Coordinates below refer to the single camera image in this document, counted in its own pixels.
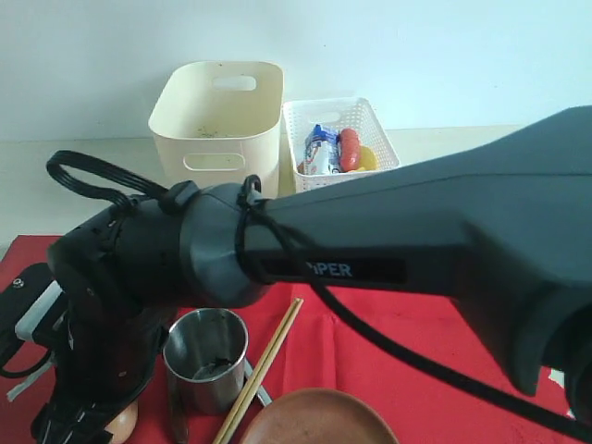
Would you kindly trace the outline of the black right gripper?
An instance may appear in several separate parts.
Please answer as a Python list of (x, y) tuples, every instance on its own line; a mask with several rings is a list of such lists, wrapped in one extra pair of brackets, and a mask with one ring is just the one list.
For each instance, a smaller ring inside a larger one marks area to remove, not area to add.
[(154, 375), (169, 311), (131, 317), (69, 302), (52, 343), (55, 385), (31, 424), (38, 443), (113, 443), (106, 427), (137, 400)]

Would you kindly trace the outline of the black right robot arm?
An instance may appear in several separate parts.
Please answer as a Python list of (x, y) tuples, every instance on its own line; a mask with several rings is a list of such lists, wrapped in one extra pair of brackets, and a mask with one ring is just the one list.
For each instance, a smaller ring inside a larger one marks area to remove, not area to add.
[[(52, 244), (68, 299), (40, 443), (107, 442), (144, 390), (183, 307), (241, 308), (302, 282), (356, 333), (459, 390), (591, 439), (591, 110), (570, 108), (482, 147), (269, 200), (261, 182), (164, 188), (73, 151), (46, 169), (108, 207)], [(515, 394), (370, 327), (335, 287), (448, 297)]]

